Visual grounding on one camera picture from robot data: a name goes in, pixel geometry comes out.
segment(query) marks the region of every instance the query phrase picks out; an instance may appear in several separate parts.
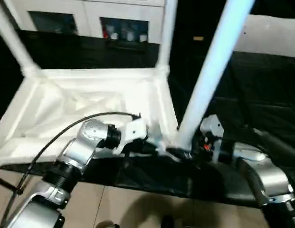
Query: silver robotic arm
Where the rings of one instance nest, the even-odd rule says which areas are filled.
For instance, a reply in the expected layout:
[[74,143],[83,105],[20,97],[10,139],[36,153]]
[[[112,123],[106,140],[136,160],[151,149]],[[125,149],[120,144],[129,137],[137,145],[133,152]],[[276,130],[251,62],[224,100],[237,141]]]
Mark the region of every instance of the silver robotic arm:
[[85,121],[76,138],[69,141],[52,167],[46,172],[8,219],[7,228],[60,228],[70,194],[80,181],[96,148],[111,149],[120,154],[128,143],[147,139],[147,128],[142,119],[116,129],[97,119]]

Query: white cabinet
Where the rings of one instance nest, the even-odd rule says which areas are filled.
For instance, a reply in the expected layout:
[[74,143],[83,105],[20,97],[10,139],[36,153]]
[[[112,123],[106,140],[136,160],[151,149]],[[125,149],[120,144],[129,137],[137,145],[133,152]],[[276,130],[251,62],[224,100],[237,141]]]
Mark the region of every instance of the white cabinet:
[[93,37],[103,37],[101,18],[148,22],[148,42],[159,44],[162,33],[163,7],[85,1],[88,23]]
[[37,31],[32,14],[56,13],[70,15],[78,35],[91,35],[84,5],[80,0],[6,0],[6,4],[22,30]]
[[128,20],[144,27],[131,36],[140,35],[149,43],[161,42],[165,0],[5,0],[20,29],[75,33],[104,37],[104,19]]
[[163,7],[165,4],[165,0],[87,0],[87,1],[99,1],[99,2],[143,5],[143,6],[158,6],[158,7]]

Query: black cloth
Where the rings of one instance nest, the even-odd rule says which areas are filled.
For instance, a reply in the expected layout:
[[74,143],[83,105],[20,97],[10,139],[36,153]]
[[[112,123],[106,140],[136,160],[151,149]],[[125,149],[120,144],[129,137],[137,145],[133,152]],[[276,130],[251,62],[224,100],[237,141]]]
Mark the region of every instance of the black cloth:
[[[20,32],[33,59],[42,67],[153,67],[158,46],[137,53],[107,48],[104,40],[59,34]],[[178,121],[182,119],[205,53],[193,47],[176,57],[172,50],[169,85]],[[22,81],[19,66],[0,39],[0,117]],[[234,53],[207,114],[217,114],[235,138],[243,126],[268,130],[295,147],[295,58]],[[23,172],[28,165],[2,168]],[[49,163],[36,165],[42,174]],[[288,172],[295,180],[295,169]],[[167,158],[102,159],[93,161],[82,181],[163,194],[256,206],[247,182],[230,167],[204,166],[200,171]]]

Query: white frame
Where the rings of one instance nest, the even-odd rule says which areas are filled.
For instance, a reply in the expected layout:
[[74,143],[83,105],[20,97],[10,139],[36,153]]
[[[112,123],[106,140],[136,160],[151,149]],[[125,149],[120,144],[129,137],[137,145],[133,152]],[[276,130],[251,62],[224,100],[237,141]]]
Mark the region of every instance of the white frame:
[[[45,144],[45,142],[41,142],[40,140],[34,140],[34,144],[32,144],[27,141],[27,138],[19,138],[19,141],[18,139],[15,139],[15,137],[19,136],[17,131],[18,127],[30,127],[31,120],[29,114],[33,113],[34,108],[36,108],[34,103],[39,103],[37,101],[39,95],[34,95],[38,86],[46,86],[55,93],[60,94],[60,96],[63,96],[66,100],[78,101],[83,105],[85,103],[87,104],[88,101],[85,97],[81,97],[77,92],[67,91],[67,89],[64,89],[52,79],[51,75],[57,76],[60,73],[63,75],[67,74],[67,77],[65,76],[64,78],[71,79],[72,81],[75,77],[82,80],[85,75],[85,80],[95,80],[97,76],[99,78],[105,76],[105,78],[108,79],[109,75],[111,76],[109,78],[110,80],[117,78],[125,80],[129,78],[130,74],[132,77],[134,76],[135,80],[138,80],[137,75],[143,76],[146,74],[147,81],[142,82],[148,84],[152,83],[153,86],[153,91],[150,94],[147,94],[149,96],[147,100],[150,101],[150,103],[148,103],[149,107],[147,107],[148,112],[150,113],[150,120],[152,122],[156,121],[160,125],[162,133],[166,132],[170,135],[168,137],[171,143],[170,146],[190,150],[192,137],[209,106],[254,2],[255,0],[227,1],[178,132],[176,132],[176,116],[172,106],[168,82],[166,80],[169,73],[169,57],[177,0],[168,0],[166,2],[162,43],[160,45],[156,68],[94,69],[92,71],[85,69],[50,70],[51,72],[49,72],[49,70],[41,70],[25,50],[0,6],[0,34],[20,64],[23,75],[26,77],[22,82],[20,90],[16,93],[0,121],[0,165],[11,163],[12,161],[15,163],[22,163],[31,160],[30,158],[34,154],[31,154],[29,155],[30,157],[28,157],[27,154],[24,154],[24,151],[27,153],[27,150],[24,150],[24,147],[19,154],[13,156],[13,148],[15,145],[20,145],[21,142],[31,150],[32,145],[34,144],[38,144],[39,147],[42,147]],[[77,87],[78,84],[77,82],[73,82],[72,85]]]
[[85,1],[92,37],[103,38],[100,17],[148,21],[148,42],[160,44],[163,7]]
[[90,36],[83,2],[79,0],[5,0],[22,30],[37,31],[28,11],[72,14],[80,36]]

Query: robotic arm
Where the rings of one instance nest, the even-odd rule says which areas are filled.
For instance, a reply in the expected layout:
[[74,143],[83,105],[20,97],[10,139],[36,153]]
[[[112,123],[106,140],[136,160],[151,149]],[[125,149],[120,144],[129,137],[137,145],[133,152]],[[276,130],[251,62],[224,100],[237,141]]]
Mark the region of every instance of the robotic arm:
[[147,128],[143,120],[136,119],[121,129],[104,124],[97,119],[85,121],[76,138],[69,141],[52,167],[46,172],[6,223],[7,228],[39,227],[61,228],[64,217],[58,209],[64,209],[70,194],[80,181],[96,148],[108,148],[120,154],[133,141],[143,149]]
[[[285,173],[256,147],[236,142],[231,151],[224,151],[221,147],[224,130],[215,115],[202,121],[200,131],[204,136],[204,149],[210,153],[211,160],[217,162],[224,157],[224,163],[229,163],[247,179],[269,226],[295,228],[295,196]],[[112,155],[119,155],[124,150],[160,154],[164,149],[156,144],[159,143],[148,135],[141,118],[121,129],[96,119],[85,121],[76,138],[69,141],[5,227],[63,227],[65,219],[59,209],[64,209],[69,202],[73,188],[81,180],[96,150],[109,149]],[[167,151],[180,160],[193,158],[190,152],[183,150],[171,148]]]

